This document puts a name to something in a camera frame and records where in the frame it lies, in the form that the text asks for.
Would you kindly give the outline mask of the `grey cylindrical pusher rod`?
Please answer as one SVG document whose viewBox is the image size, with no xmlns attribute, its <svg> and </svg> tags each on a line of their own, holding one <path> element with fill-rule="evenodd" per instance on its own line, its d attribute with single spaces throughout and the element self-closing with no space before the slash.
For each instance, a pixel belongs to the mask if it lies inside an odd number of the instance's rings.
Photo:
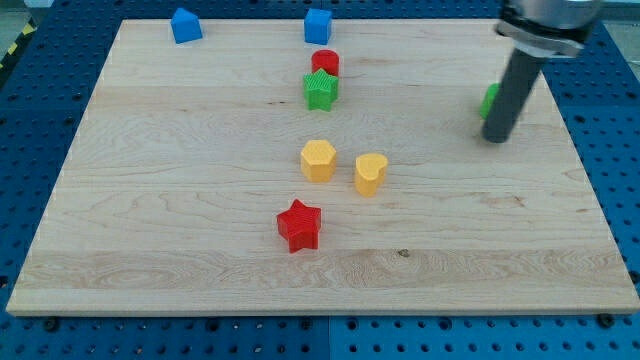
<svg viewBox="0 0 640 360">
<path fill-rule="evenodd" d="M 513 49 L 482 127 L 486 141 L 504 143 L 510 138 L 545 62 L 544 58 Z"/>
</svg>

